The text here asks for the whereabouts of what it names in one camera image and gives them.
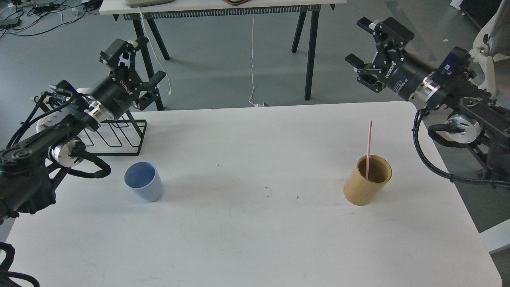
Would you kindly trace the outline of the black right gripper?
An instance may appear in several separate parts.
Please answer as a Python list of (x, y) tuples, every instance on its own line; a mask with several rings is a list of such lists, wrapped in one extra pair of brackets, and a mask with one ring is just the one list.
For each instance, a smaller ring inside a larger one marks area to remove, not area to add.
[(424, 78), (435, 69), (404, 50), (415, 34), (392, 17), (383, 21), (361, 18), (357, 25), (372, 35), (377, 49), (371, 64), (354, 54), (345, 57), (355, 69), (357, 81), (375, 93), (388, 88), (403, 100), (410, 100)]

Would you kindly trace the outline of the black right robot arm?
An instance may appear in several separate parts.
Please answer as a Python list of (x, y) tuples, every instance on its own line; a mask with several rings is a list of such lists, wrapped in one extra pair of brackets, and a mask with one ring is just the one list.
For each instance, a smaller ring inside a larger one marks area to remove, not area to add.
[[(372, 35), (376, 54), (371, 63), (349, 54), (345, 60), (357, 72), (357, 81), (373, 92), (388, 88), (403, 100), (423, 100), (413, 122), (413, 143), (421, 161), (435, 174), (451, 182), (509, 187), (509, 111), (497, 106), (491, 94), (478, 89), (471, 79), (470, 54), (454, 47), (438, 68), (406, 51), (414, 34), (394, 18), (357, 25)], [(419, 142), (424, 117), (439, 107), (452, 110), (444, 124), (428, 127), (429, 137), (439, 145), (468, 149), (482, 166), (482, 178), (460, 177), (432, 164)]]

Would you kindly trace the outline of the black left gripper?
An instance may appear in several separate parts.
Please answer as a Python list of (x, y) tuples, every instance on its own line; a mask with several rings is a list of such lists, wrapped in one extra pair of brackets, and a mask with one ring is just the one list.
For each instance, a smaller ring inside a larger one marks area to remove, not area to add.
[(144, 110), (158, 99), (158, 84), (166, 73), (158, 71), (143, 82), (135, 70), (135, 55), (147, 43), (147, 37), (134, 41), (116, 39), (106, 51), (100, 52), (100, 63), (107, 65), (110, 73), (88, 90), (88, 116), (96, 121), (117, 120), (133, 102), (136, 109)]

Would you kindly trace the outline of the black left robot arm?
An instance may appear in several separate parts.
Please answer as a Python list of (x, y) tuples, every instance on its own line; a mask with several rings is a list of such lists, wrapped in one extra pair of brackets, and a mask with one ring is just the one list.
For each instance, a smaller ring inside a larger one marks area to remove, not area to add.
[(86, 92), (62, 80), (33, 99), (34, 109), (1, 151), (2, 223), (55, 204), (56, 189), (66, 175), (100, 179), (111, 173), (78, 135), (96, 132), (102, 123), (120, 122), (124, 115), (132, 118), (130, 107), (143, 110), (156, 100), (166, 74), (158, 71), (143, 82), (135, 70), (135, 55), (148, 42), (144, 36), (116, 39), (100, 53), (110, 73)]

